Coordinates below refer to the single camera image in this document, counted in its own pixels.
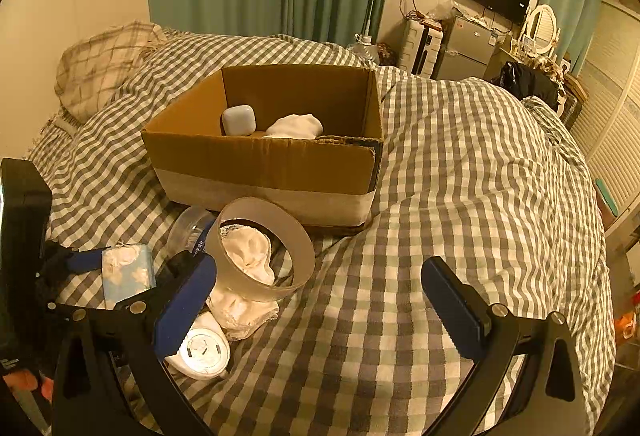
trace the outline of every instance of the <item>blue tissue package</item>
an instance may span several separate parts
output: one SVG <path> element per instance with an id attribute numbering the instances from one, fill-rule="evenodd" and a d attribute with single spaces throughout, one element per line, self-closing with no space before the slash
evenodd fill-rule
<path id="1" fill-rule="evenodd" d="M 155 285 L 156 274 L 148 246 L 121 245 L 102 253 L 102 289 L 107 310 Z"/>

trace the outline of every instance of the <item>white mirror frame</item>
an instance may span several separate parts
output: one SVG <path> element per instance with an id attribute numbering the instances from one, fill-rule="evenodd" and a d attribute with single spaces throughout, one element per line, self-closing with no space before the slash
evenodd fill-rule
<path id="1" fill-rule="evenodd" d="M 556 15 L 554 14 L 554 10 L 549 5 L 538 5 L 533 10 L 533 12 L 527 16 L 527 21 L 525 22 L 523 32 L 524 34 L 532 38 L 535 44 L 536 38 L 533 35 L 534 33 L 533 24 L 536 20 L 536 16 L 541 15 L 543 12 L 548 13 L 549 16 L 551 17 L 553 33 L 551 35 L 551 41 L 549 41 L 549 44 L 547 44 L 546 46 L 542 46 L 540 48 L 536 46 L 535 50 L 536 50 L 536 54 L 538 55 L 542 55 L 542 54 L 551 55 L 550 51 L 554 47 L 554 41 L 558 40 L 558 38 L 556 37 L 558 35 L 558 22 L 556 22 Z"/>

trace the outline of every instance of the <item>pillow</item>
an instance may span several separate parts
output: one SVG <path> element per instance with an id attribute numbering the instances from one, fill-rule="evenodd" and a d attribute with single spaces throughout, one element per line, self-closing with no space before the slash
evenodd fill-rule
<path id="1" fill-rule="evenodd" d="M 142 49 L 165 42 L 159 25 L 140 21 L 83 39 L 67 48 L 60 58 L 56 95 L 66 110 L 84 124 L 139 68 Z"/>

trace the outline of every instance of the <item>closet door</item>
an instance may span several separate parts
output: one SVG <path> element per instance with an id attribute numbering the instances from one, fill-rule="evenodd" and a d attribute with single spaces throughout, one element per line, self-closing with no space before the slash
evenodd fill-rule
<path id="1" fill-rule="evenodd" d="M 639 60 L 640 20 L 603 3 L 579 76 L 589 100 L 572 135 L 620 212 L 640 192 Z"/>

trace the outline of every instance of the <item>blue label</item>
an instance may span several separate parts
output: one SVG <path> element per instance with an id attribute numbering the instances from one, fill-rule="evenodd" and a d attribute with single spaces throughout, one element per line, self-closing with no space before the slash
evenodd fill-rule
<path id="1" fill-rule="evenodd" d="M 211 230 L 215 222 L 216 220 L 211 220 L 211 222 L 204 227 L 202 233 L 198 236 L 198 240 L 196 241 L 196 244 L 193 245 L 191 256 L 195 256 L 196 254 L 199 254 L 203 251 L 204 243 L 205 241 L 207 241 L 207 234 L 209 234 L 209 231 Z"/>

